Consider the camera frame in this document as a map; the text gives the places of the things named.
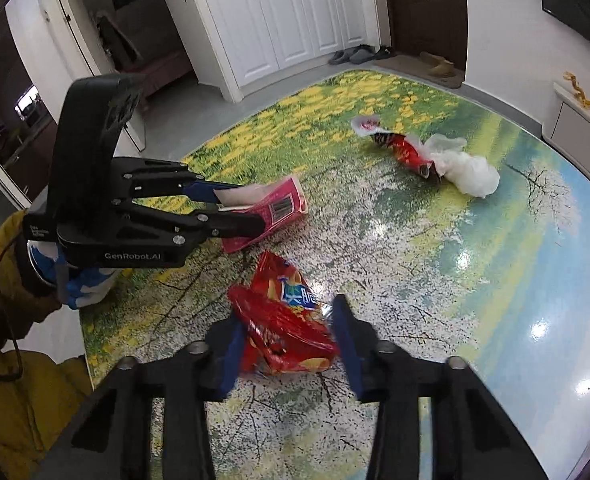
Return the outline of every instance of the door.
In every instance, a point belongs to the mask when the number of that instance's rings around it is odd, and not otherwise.
[[[116,72],[112,62],[104,52],[97,28],[88,15],[83,0],[59,0],[70,31],[88,66],[88,75],[102,75]],[[124,132],[139,151],[146,147],[144,120],[136,109],[133,118],[126,123]]]
[[[335,0],[335,2],[344,48],[367,43],[361,0]]]
[[[430,52],[453,61],[461,70],[466,69],[466,0],[388,1],[395,50],[414,56]]]
[[[206,0],[237,84],[278,69],[260,0]]]
[[[313,57],[309,25],[301,0],[259,0],[280,68]]]
[[[302,0],[315,56],[344,48],[335,0]]]

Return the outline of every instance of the yellow jacket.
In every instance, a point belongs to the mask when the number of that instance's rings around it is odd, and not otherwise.
[[[11,216],[0,229],[0,254],[18,234],[23,213]],[[34,322],[60,307],[52,295],[37,298],[25,288],[18,257],[11,248],[0,264],[0,305],[8,314],[17,339]],[[0,310],[0,348],[9,339]],[[14,382],[0,382],[0,469],[8,480],[28,480],[45,452],[91,391],[81,358],[60,365],[38,352],[22,351],[24,373]],[[0,351],[0,374],[17,367],[14,351]]]

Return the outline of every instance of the jacket sleeve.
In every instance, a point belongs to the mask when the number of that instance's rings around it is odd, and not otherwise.
[[[43,321],[48,314],[61,307],[54,296],[54,288],[38,278],[28,259],[26,240],[21,232],[24,212],[17,212],[0,229],[0,348],[12,334],[23,338],[34,322]]]

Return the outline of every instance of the glove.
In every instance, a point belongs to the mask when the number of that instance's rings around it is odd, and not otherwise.
[[[28,241],[28,256],[38,276],[56,287],[55,264],[66,264],[61,248],[54,242]],[[119,270],[92,268],[81,269],[78,273],[72,274],[74,278],[66,284],[68,297],[63,303],[70,308],[78,309],[102,301],[114,285]]]

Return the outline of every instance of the white drawer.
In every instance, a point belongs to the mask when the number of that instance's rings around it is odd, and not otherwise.
[[[551,139],[590,173],[590,123],[567,104],[562,105]]]

